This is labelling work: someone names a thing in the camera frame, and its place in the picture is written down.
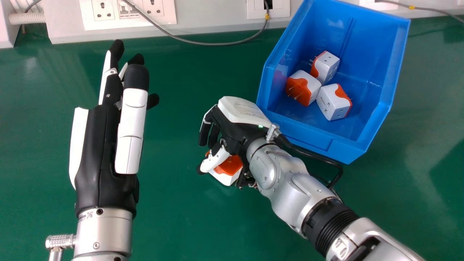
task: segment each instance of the robotic hand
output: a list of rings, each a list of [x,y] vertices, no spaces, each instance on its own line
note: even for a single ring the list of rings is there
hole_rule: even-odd
[[[203,118],[199,145],[211,149],[197,169],[199,174],[238,155],[243,168],[237,186],[256,187],[269,198],[276,215],[312,242],[327,261],[423,260],[372,221],[356,215],[309,174],[301,159],[284,151],[282,147],[294,146],[256,104],[221,98]]]
[[[126,261],[131,256],[145,114],[159,96],[148,95],[141,54],[119,71],[123,53],[121,40],[106,53],[98,105],[75,109],[69,176],[77,196],[77,233],[48,236],[49,261],[60,261],[66,248],[74,248],[73,261]]]

